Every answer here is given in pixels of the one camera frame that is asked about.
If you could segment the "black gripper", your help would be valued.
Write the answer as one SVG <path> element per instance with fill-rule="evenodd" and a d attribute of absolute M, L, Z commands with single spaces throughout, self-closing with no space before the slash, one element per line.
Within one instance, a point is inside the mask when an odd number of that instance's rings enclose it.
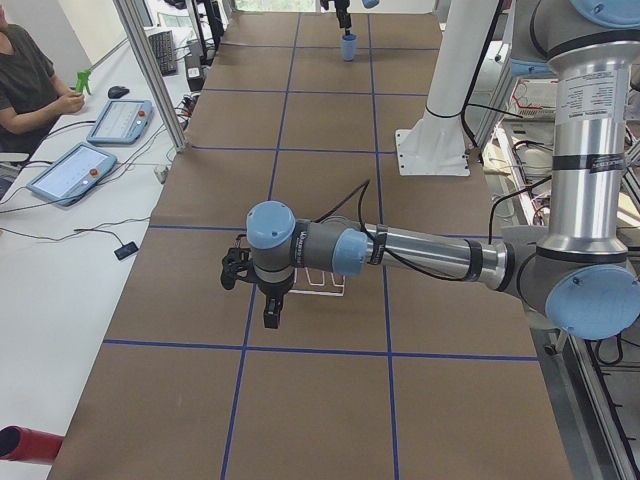
<path fill-rule="evenodd" d="M 267 329 L 278 329 L 284 297 L 289 293 L 294 285 L 294 276 L 289 275 L 279 282 L 268 282 L 258 279 L 258 288 L 266 296 L 265 308 L 263 311 L 264 327 Z"/>

